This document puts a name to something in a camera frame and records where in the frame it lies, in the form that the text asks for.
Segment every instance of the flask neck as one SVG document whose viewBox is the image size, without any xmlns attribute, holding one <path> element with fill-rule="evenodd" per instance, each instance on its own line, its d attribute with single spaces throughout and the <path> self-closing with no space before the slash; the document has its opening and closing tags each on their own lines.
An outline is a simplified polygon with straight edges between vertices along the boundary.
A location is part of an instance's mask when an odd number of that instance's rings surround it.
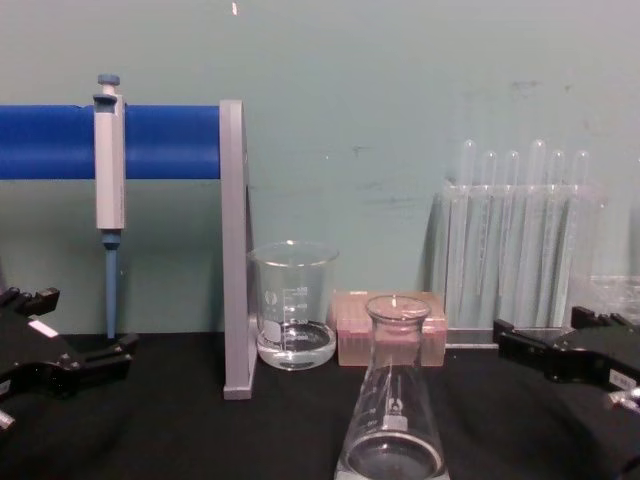
<svg viewBox="0 0 640 480">
<path fill-rule="evenodd" d="M 419 367 L 422 353 L 422 326 L 425 318 L 392 320 L 371 316 L 373 343 L 370 364 Z"/>
</svg>

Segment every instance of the gray stand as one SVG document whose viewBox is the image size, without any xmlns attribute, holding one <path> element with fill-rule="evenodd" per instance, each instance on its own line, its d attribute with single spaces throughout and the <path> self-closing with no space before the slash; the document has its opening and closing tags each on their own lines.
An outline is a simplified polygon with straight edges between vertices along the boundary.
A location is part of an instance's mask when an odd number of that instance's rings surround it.
<svg viewBox="0 0 640 480">
<path fill-rule="evenodd" d="M 224 398 L 251 398 L 256 364 L 253 248 L 249 212 L 247 143 L 242 102 L 220 102 L 220 183 L 224 271 Z"/>
</svg>

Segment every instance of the water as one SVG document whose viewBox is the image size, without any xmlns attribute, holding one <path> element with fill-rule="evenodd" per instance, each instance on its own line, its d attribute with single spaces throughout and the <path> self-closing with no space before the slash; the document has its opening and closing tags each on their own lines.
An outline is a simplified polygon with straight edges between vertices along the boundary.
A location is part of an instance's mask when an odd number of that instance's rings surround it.
<svg viewBox="0 0 640 480">
<path fill-rule="evenodd" d="M 400 432 L 359 438 L 340 459 L 336 480 L 448 480 L 441 456 L 427 442 Z"/>
<path fill-rule="evenodd" d="M 281 344 L 258 335 L 258 354 L 267 364 L 283 370 L 306 370 L 328 361 L 336 351 L 336 335 L 324 323 L 281 325 Z"/>
</svg>

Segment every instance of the beaker rim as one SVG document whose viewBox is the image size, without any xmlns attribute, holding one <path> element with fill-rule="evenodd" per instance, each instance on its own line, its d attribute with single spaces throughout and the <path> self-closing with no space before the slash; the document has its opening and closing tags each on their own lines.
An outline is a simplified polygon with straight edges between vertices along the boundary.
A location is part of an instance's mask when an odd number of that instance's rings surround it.
<svg viewBox="0 0 640 480">
<path fill-rule="evenodd" d="M 431 306 L 427 302 L 409 295 L 377 295 L 367 302 L 365 308 L 376 319 L 396 323 L 424 320 L 431 315 Z"/>
<path fill-rule="evenodd" d="M 269 259 L 269 255 L 273 255 L 275 253 L 281 253 L 287 250 L 292 249 L 307 249 L 307 251 L 312 251 L 317 255 L 318 260 L 313 260 L 310 262 L 296 262 L 296 263 L 282 263 L 280 261 L 275 261 L 273 259 Z M 261 245 L 252 251 L 250 251 L 247 256 L 250 260 L 255 262 L 259 262 L 265 265 L 269 265 L 272 267 L 282 267 L 282 268 L 294 268 L 294 267 L 316 267 L 321 265 L 326 265 L 336 258 L 340 252 L 337 248 L 332 247 L 328 244 L 322 242 L 315 242 L 310 240 L 282 240 L 280 242 L 267 243 L 265 245 Z"/>
</svg>

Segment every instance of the black table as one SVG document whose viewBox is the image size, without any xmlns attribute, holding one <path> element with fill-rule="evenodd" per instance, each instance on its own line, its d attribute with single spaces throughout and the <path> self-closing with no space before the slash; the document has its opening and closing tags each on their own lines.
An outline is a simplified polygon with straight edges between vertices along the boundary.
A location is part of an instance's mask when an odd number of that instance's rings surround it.
<svg viewBox="0 0 640 480">
<path fill-rule="evenodd" d="M 2 403 L 18 423 L 0 438 L 0 479 L 331 480 L 363 374 L 260 363 L 254 398 L 225 402 L 221 334 L 142 336 L 126 382 Z M 452 480 L 612 479 L 640 453 L 640 417 L 495 350 L 450 350 L 425 374 Z"/>
</svg>

